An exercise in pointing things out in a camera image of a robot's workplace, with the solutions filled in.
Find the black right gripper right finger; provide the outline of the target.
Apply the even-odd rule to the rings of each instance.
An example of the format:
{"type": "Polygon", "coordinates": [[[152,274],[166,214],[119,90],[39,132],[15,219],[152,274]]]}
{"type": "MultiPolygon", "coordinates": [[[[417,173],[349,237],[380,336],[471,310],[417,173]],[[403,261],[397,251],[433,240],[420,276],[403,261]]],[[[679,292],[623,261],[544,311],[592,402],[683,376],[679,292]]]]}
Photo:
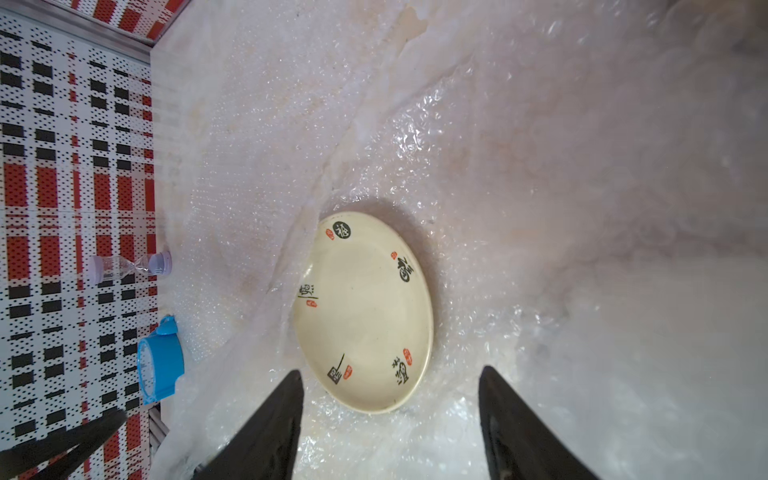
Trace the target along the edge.
{"type": "Polygon", "coordinates": [[[482,370],[478,395],[492,479],[597,479],[491,366],[482,370]]]}

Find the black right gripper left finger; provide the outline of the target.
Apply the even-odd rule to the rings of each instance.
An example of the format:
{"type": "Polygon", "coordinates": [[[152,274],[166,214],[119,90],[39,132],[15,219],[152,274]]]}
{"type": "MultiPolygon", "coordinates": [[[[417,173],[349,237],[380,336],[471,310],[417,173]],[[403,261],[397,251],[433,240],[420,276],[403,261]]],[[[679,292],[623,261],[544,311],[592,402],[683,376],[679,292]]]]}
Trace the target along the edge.
{"type": "Polygon", "coordinates": [[[290,479],[298,452],[304,387],[292,370],[196,479],[290,479]]]}

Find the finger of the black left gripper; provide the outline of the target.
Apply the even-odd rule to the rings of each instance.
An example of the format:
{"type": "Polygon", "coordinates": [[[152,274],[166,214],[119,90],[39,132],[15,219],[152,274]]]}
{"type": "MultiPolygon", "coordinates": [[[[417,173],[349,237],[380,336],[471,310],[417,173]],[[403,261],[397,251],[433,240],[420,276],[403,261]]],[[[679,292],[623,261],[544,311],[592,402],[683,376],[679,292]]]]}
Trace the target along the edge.
{"type": "Polygon", "coordinates": [[[45,439],[19,444],[1,452],[1,478],[13,479],[44,461],[52,464],[31,479],[66,479],[127,421],[124,410],[112,409],[74,429],[54,432],[45,439]]]}

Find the cream dinner plate black characters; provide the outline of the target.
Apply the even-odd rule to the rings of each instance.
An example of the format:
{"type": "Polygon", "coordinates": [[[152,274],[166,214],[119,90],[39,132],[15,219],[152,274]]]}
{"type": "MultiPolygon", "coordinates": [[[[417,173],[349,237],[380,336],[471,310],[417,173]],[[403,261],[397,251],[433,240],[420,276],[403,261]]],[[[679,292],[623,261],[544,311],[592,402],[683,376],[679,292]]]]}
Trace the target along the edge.
{"type": "Polygon", "coordinates": [[[416,255],[392,227],[354,211],[319,222],[293,326],[322,387],[367,414],[408,401],[434,344],[431,295],[416,255]]]}

